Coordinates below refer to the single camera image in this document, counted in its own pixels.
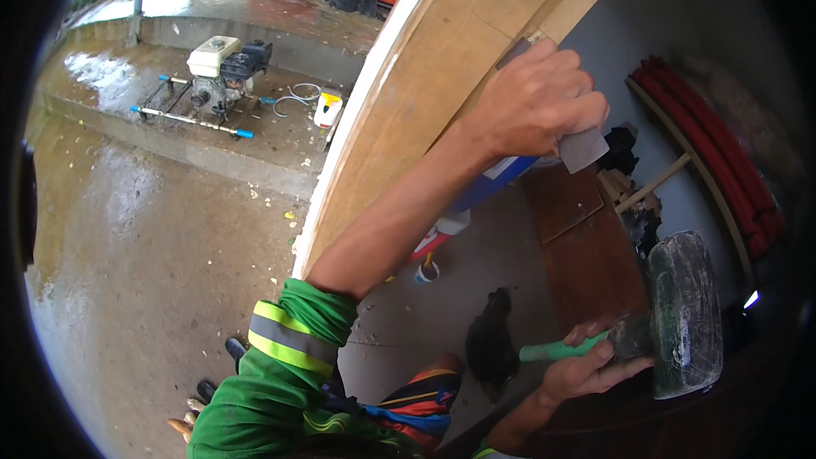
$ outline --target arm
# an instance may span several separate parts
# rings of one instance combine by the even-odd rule
[[[467,184],[503,156],[552,153],[562,135],[603,123],[606,100],[579,66],[575,52],[548,40],[517,57],[473,113],[323,252],[305,282],[286,281],[278,303],[260,301],[253,347],[201,412],[188,456],[268,456],[299,439],[303,412],[325,402],[320,386],[357,318],[354,303],[405,261]]]
[[[361,301],[484,170],[504,156],[556,153],[561,136],[600,127],[609,107],[579,67],[575,52],[542,40],[502,68],[473,112],[322,253],[306,281]]]
[[[579,324],[564,339],[577,346],[586,337],[596,337],[617,324],[617,318]],[[609,388],[654,365],[651,358],[638,358],[603,368],[614,356],[612,343],[597,342],[584,356],[557,361],[544,374],[541,386],[508,413],[487,435],[486,446],[504,454],[519,454],[530,436],[544,427],[558,406],[567,399],[606,392]]]

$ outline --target green long-sleeve shirt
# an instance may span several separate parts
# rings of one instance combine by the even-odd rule
[[[364,416],[321,409],[327,401],[321,387],[356,318],[351,301],[300,280],[284,282],[277,304],[259,301],[250,324],[252,347],[238,375],[224,380],[201,411],[187,457],[280,456],[318,433],[376,439],[420,455],[419,444],[403,433]]]

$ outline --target wrist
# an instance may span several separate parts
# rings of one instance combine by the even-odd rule
[[[564,402],[564,399],[548,393],[543,387],[539,387],[535,394],[535,402],[543,408],[555,410]]]
[[[497,164],[503,156],[498,153],[493,138],[485,135],[481,128],[474,127],[479,124],[479,119],[471,112],[462,119],[454,122],[450,126],[445,136],[464,147],[468,156],[475,157],[475,162],[484,167],[484,170]]]

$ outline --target shorts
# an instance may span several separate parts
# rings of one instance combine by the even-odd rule
[[[462,385],[462,373],[438,368],[417,374],[365,413],[378,425],[399,431],[432,453],[451,423],[448,413]]]

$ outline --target green handle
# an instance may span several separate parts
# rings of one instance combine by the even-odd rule
[[[584,356],[592,346],[595,346],[596,342],[605,339],[607,335],[609,335],[609,331],[604,331],[596,337],[587,337],[577,346],[566,346],[562,341],[538,344],[537,346],[523,346],[521,351],[518,352],[518,359],[522,362],[556,362],[570,356]]]

